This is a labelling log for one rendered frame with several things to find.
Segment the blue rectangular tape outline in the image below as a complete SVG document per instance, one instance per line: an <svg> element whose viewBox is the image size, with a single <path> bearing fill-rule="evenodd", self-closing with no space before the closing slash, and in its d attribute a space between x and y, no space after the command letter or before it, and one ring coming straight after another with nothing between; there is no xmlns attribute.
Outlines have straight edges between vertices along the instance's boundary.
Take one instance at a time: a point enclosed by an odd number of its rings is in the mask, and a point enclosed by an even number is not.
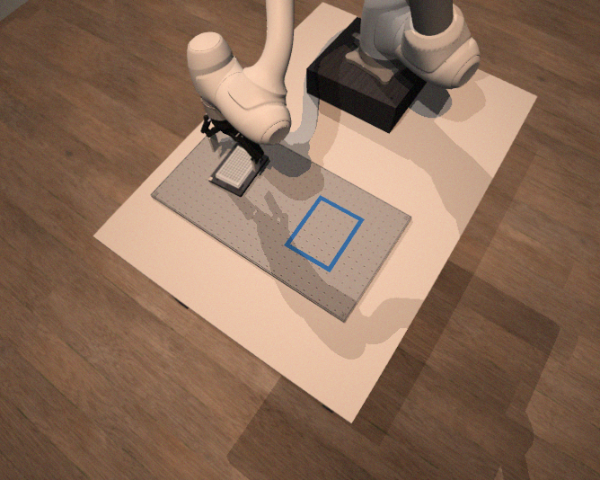
<svg viewBox="0 0 600 480"><path fill-rule="evenodd" d="M320 201L324 201L326 203L328 203L329 205L333 206L334 208L350 215L351 217L355 218L358 220L358 222L356 223L355 227L353 228L353 230L351 231L351 233L349 234L348 238L346 239L346 241L344 242L344 244L342 245L342 247L339 249L339 251L337 252L336 256L334 257L334 259L332 260L331 264L329 265L329 267L325 264L323 264L322 262L317 261L316 259L314 259L312 256L302 252L301 250L297 249L296 247L291 245L291 242L293 241L293 239L296 237L297 233L300 231L300 229L302 228L302 226L304 225L304 223L306 222L306 220L311 216L311 214L313 213L313 211L315 210L315 208L318 206L318 204L320 203ZM344 252L344 250L346 249L346 247L348 246L349 242L351 241L351 239L353 238L354 234L357 232L357 230L359 229L359 227L361 226L361 224L363 223L364 219L359 217L358 215L348 211L347 209L342 208L341 206L337 205L336 203L327 200L326 198L324 198L323 196L319 196L318 199L316 200L316 202L312 205L312 207L309 209L309 211L306 213L306 215L304 216L304 218L302 219L302 221L300 222L300 224L297 226L296 230L293 232L293 234L288 238L288 240L286 241L286 243L284 244L285 247L291 249L292 251L300 254L301 256L303 256L304 258L306 258L307 260L315 263L316 265L322 267L323 269L325 269L328 272L331 272L332 268L334 267L334 265L336 264L336 262L338 261L338 259L340 258L340 256L342 255L342 253Z"/></svg>

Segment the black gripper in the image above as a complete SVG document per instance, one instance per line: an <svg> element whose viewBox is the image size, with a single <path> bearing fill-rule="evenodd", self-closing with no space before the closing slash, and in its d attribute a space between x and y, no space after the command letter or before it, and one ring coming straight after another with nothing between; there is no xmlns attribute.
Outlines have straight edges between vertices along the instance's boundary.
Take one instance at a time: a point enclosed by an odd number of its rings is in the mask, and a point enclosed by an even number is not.
<svg viewBox="0 0 600 480"><path fill-rule="evenodd" d="M212 127L212 129L209 129L211 121L214 127ZM236 137L239 131L236 130L227 120L212 120L205 114L204 123L200 132L202 134L206 134L213 152L216 152L216 150L219 148L219 143L216 137L216 133L219 131L222 131L224 134L230 136L235 142L237 141L243 147L243 149L251 156L252 169L256 173L256 171L260 167L260 159L264 155L264 151L262 150L260 145L253 143L248 138L244 137L241 133Z"/></svg>

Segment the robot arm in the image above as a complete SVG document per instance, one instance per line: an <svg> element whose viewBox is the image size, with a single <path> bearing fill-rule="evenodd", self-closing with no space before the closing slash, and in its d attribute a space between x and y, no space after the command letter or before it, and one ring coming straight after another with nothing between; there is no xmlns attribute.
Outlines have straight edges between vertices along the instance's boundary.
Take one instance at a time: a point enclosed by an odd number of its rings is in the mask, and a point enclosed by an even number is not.
<svg viewBox="0 0 600 480"><path fill-rule="evenodd" d="M266 44L254 66L243 69L216 32L193 38L187 60L207 116L227 120L252 142L271 146L292 125L285 76L294 42L295 0L266 0L266 15ZM454 89L466 84L480 65L478 44L453 0L365 0L360 34L353 33L351 40L358 48L345 60L381 84L407 67L429 84Z"/></svg>

